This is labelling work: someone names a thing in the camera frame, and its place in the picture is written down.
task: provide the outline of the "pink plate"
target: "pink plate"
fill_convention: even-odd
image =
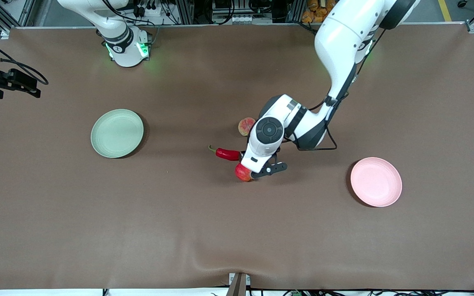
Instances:
[[[402,189],[396,168],[377,157],[358,161],[352,168],[350,182],[356,195],[371,206],[390,206],[400,197]]]

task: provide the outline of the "plate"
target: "plate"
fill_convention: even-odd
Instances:
[[[116,109],[96,121],[91,131],[91,144],[103,157],[124,157],[138,147],[143,135],[144,124],[137,113]]]
[[[356,195],[371,206],[390,206],[402,191],[402,180],[396,168],[377,157],[358,161],[352,168],[350,182]]]

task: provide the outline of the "brown table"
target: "brown table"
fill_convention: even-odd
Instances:
[[[252,275],[256,288],[474,289],[474,34],[387,32],[337,112],[339,149],[283,146],[288,171],[241,183],[208,144],[273,95],[306,106],[329,77],[298,26],[164,28],[122,69],[94,30],[12,30],[0,45],[51,81],[0,101],[0,289],[168,288]],[[149,136],[100,157],[94,122],[126,108]],[[369,208],[348,170],[383,157],[400,200]]]

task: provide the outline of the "white robotic arm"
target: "white robotic arm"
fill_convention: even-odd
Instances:
[[[122,67],[132,67],[149,56],[148,34],[128,26],[103,0],[58,0],[60,5],[88,19],[96,26],[109,50],[109,55]],[[128,0],[109,0],[114,9],[128,5]]]
[[[271,175],[286,164],[269,164],[283,139],[299,150],[315,150],[324,138],[334,112],[354,79],[356,64],[368,53],[378,28],[401,24],[419,0],[340,0],[319,28],[314,46],[327,69],[331,87],[318,113],[288,95],[275,96],[263,107],[250,131],[241,164],[252,177]]]

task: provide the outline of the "red apple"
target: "red apple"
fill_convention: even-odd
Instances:
[[[245,167],[244,165],[242,165],[241,163],[238,163],[237,166],[235,167],[235,175],[237,176],[237,178],[239,178],[240,180],[244,182],[253,180],[252,171],[248,169],[247,167]]]
[[[250,133],[250,130],[252,130],[252,126],[256,123],[256,120],[254,120],[251,117],[247,117],[241,121],[239,121],[239,133],[243,136],[248,136]]]

